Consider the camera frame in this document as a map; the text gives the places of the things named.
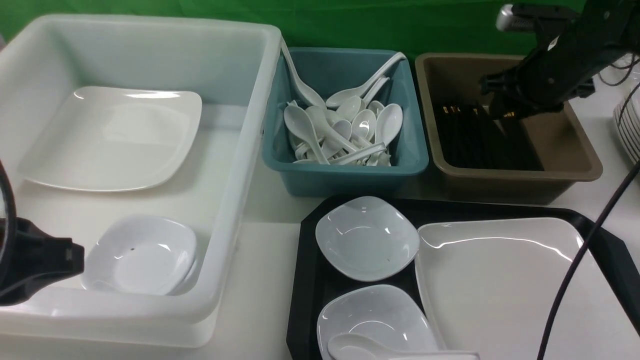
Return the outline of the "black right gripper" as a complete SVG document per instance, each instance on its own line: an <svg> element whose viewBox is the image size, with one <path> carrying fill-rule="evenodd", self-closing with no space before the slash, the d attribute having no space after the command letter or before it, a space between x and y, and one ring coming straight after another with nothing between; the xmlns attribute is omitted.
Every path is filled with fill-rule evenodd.
<svg viewBox="0 0 640 360"><path fill-rule="evenodd" d="M489 113L526 119L562 111L574 98L595 92L595 44L578 35L540 43L517 65L480 78L480 93L492 95Z"/></svg>

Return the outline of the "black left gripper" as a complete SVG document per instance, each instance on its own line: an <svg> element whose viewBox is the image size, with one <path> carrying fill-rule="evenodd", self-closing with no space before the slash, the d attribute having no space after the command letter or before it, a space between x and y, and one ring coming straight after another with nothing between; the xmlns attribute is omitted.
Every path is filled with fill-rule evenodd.
<svg viewBox="0 0 640 360"><path fill-rule="evenodd" d="M54 237L25 218L16 220L13 250L1 264L2 306L15 306L45 287L80 275L85 270L85 248L69 237Z"/></svg>

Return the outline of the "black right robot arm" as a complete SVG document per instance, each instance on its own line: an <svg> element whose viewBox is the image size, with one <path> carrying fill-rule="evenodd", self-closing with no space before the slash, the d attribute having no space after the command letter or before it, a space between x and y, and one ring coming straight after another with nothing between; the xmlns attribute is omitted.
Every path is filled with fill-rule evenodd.
<svg viewBox="0 0 640 360"><path fill-rule="evenodd" d="M508 3L496 27L535 34L537 44L518 64L480 79L493 94L489 113L517 119L559 112L574 98L595 92L593 77L626 54L639 53L639 2L588 0L582 11L566 6Z"/></svg>

